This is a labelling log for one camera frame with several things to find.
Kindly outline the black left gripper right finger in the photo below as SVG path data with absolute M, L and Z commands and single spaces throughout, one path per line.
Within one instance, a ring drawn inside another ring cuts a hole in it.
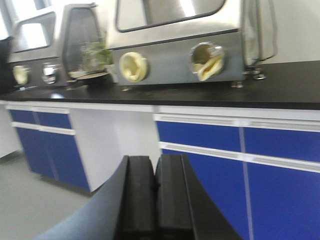
M 186 154 L 162 154 L 155 178 L 158 239 L 240 239 L 205 191 Z

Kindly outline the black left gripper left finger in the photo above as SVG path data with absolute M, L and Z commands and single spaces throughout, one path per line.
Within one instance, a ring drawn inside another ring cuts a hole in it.
M 148 156 L 125 155 L 124 190 L 117 240 L 156 239 L 156 180 Z

